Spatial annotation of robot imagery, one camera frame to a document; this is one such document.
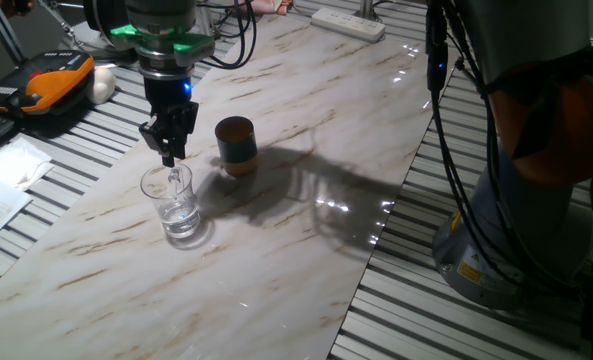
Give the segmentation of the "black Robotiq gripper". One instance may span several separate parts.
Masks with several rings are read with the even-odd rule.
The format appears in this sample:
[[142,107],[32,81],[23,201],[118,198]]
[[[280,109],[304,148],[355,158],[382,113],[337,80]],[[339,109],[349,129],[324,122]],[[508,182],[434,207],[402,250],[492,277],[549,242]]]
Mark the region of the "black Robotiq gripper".
[[139,132],[148,147],[161,156],[162,165],[172,167],[173,155],[166,131],[174,130],[171,141],[174,158],[184,160],[188,138],[195,129],[198,105],[191,101],[191,80],[145,78],[144,84],[152,118],[139,126]]

